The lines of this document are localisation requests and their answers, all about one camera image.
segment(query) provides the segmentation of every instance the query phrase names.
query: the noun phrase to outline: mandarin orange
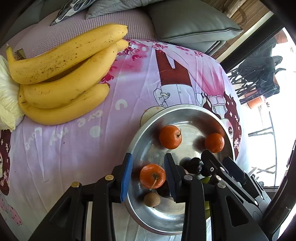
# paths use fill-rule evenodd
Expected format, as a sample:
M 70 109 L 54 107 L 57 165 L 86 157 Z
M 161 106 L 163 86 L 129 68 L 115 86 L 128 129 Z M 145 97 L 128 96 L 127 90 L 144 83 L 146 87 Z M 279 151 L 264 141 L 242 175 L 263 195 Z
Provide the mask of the mandarin orange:
M 159 188 L 165 182 L 165 171 L 157 164 L 148 164 L 140 171 L 140 182 L 149 189 Z
M 164 126 L 159 133 L 160 143 L 167 149 L 176 149 L 182 142 L 181 130 L 173 125 Z
M 212 133 L 208 135 L 205 139 L 205 148 L 212 153 L 217 153 L 224 148 L 224 138 L 219 133 Z

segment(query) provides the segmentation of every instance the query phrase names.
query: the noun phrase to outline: banana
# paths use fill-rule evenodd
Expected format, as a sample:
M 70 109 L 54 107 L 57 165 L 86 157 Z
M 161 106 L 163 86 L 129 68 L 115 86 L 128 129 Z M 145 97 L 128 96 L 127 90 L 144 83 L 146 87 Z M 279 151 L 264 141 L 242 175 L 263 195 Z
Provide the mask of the banana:
M 121 39 L 119 41 L 116 42 L 117 47 L 118 47 L 118 52 L 121 52 L 122 50 L 125 50 L 128 47 L 128 42 Z
M 84 64 L 65 77 L 49 82 L 24 85 L 25 99 L 37 108 L 56 108 L 69 104 L 109 71 L 117 55 L 116 43 L 90 57 Z
M 52 50 L 30 59 L 16 61 L 12 48 L 6 50 L 9 71 L 15 82 L 34 84 L 47 80 L 119 41 L 126 25 L 106 24 L 87 31 Z
M 37 123 L 43 125 L 59 125 L 74 120 L 93 110 L 104 101 L 108 93 L 109 87 L 107 84 L 97 84 L 68 105 L 54 109 L 39 109 L 27 103 L 24 97 L 23 85 L 21 85 L 18 102 L 23 112 Z
M 63 72 L 60 73 L 60 74 L 57 74 L 57 75 L 55 75 L 55 76 L 53 76 L 53 77 L 51 77 L 51 78 L 49 78 L 49 79 L 47 79 L 47 80 L 45 80 L 45 81 L 42 81 L 42 83 L 53 82 L 53 81 L 56 81 L 56 80 L 59 80 L 59 79 L 65 77 L 67 74 L 70 74 L 72 71 L 74 71 L 75 69 L 77 69 L 78 67 L 80 67 L 81 65 L 83 65 L 86 61 L 89 60 L 89 58 L 87 58 L 87 59 L 81 61 L 80 63 L 78 63 L 78 64 L 72 66 L 72 67 L 69 68 L 69 69 L 66 69 L 65 71 L 63 71 Z

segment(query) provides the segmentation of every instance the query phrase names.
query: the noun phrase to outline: chair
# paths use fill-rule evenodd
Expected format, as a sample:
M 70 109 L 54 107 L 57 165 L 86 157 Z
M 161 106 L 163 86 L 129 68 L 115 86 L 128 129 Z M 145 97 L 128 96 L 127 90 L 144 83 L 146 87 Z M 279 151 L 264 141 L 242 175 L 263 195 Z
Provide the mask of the chair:
M 235 90 L 238 97 L 248 94 L 247 97 L 240 100 L 241 104 L 261 95 L 269 97 L 279 92 L 279 86 L 273 82 L 273 77 L 279 71 L 285 70 L 284 68 L 275 70 L 282 59 L 281 56 L 247 58 L 237 68 L 229 72 L 231 83 L 241 85 Z

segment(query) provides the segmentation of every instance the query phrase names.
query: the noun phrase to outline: metal bowl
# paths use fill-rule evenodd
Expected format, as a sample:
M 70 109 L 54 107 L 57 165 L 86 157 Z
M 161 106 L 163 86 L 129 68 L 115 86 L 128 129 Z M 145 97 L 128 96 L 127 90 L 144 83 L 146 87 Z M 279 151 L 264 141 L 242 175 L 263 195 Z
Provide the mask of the metal bowl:
M 158 139 L 160 129 L 166 125 L 175 125 L 182 132 L 182 143 L 174 150 L 164 148 Z M 185 159 L 200 157 L 205 149 L 205 137 L 213 132 L 220 133 L 225 139 L 224 149 L 216 155 L 217 158 L 220 161 L 226 156 L 234 159 L 232 141 L 221 121 L 210 111 L 196 105 L 181 104 L 165 108 L 138 130 L 127 151 L 133 155 L 133 171 L 125 204 L 140 226 L 162 235 L 182 233 L 185 204 L 161 197 L 158 206 L 147 207 L 143 198 L 150 191 L 139 181 L 140 170 L 149 163 L 164 168 L 166 153 L 172 154 L 176 164 Z

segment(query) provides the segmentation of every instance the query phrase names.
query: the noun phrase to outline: pink flower print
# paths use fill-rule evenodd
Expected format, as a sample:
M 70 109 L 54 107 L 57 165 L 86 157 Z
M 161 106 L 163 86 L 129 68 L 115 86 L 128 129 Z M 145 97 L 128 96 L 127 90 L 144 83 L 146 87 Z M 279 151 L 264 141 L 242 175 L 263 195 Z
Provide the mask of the pink flower print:
M 134 54 L 134 55 L 132 56 L 133 61 L 136 60 L 137 58 L 142 58 L 142 56 L 139 56 L 139 55 L 136 55 L 136 54 Z
M 137 43 L 136 41 L 133 41 L 133 40 L 131 40 L 131 39 L 127 39 L 127 41 L 128 41 L 129 43 L 132 43 L 132 44 L 136 44 L 136 43 Z
M 110 80 L 113 80 L 114 76 L 110 75 L 109 73 L 105 75 L 105 77 L 101 80 L 101 84 L 107 84 L 110 87 L 110 84 L 107 83 Z
M 158 53 L 164 53 L 161 49 L 155 50 Z
M 164 48 L 168 48 L 168 46 L 163 46 L 163 45 L 161 45 L 161 44 L 155 42 L 155 43 L 153 44 L 152 48 L 162 48 L 162 49 L 164 49 Z
M 203 57 L 203 53 L 200 51 L 194 50 L 194 54 L 195 54 L 195 56 Z
M 189 51 L 189 49 L 187 49 L 187 48 L 183 48 L 183 47 L 181 47 L 181 46 L 175 46 L 175 47 L 178 48 L 178 49 L 184 50 L 184 51 Z
M 138 53 L 138 52 L 140 52 L 140 50 L 139 49 L 133 49 L 133 52 Z
M 116 66 L 111 66 L 109 71 L 112 72 L 113 69 L 118 69 Z
M 129 53 L 130 51 L 133 51 L 133 49 L 132 49 L 131 47 L 128 46 L 124 51 L 119 52 L 117 55 L 118 55 L 118 56 L 128 55 L 128 53 Z

